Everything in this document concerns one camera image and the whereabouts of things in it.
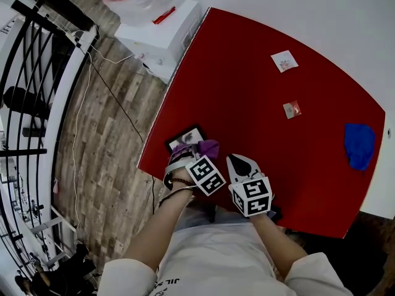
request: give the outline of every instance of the white wall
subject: white wall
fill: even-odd
[[[25,296],[15,283],[18,267],[0,240],[0,289],[5,296]]]
[[[197,1],[203,10],[213,6],[243,15],[321,53],[395,120],[395,0]]]

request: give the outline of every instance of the wooden plank floor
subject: wooden plank floor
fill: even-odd
[[[72,0],[100,27],[96,48],[114,62],[130,55],[114,38],[119,18],[101,0]],[[56,22],[64,26],[62,20]],[[134,58],[119,64],[105,61],[92,51],[93,64],[122,103],[143,139],[162,102],[166,85],[146,73]],[[68,107],[56,162],[60,192],[56,207],[72,224],[78,224],[73,186],[72,144],[75,118],[88,85],[89,60],[79,77]],[[119,258],[130,238],[152,215],[151,176],[136,169],[142,142],[98,74],[91,69],[89,89],[78,117],[75,143],[77,163],[78,238],[91,250],[99,269]],[[157,204],[163,185],[156,181]]]

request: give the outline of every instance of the red tabletop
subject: red tabletop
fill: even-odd
[[[270,56],[286,50],[299,66],[280,73]],[[295,100],[302,115],[288,120],[283,104]],[[165,141],[199,124],[220,143],[215,164],[227,182],[227,154],[259,164],[284,215],[279,225],[343,237],[372,179],[384,119],[372,97],[324,56],[273,28],[210,9],[170,85],[138,167],[162,179],[169,158]],[[364,173],[348,164],[346,123],[366,124],[376,134]],[[207,200],[236,210],[227,186]]]

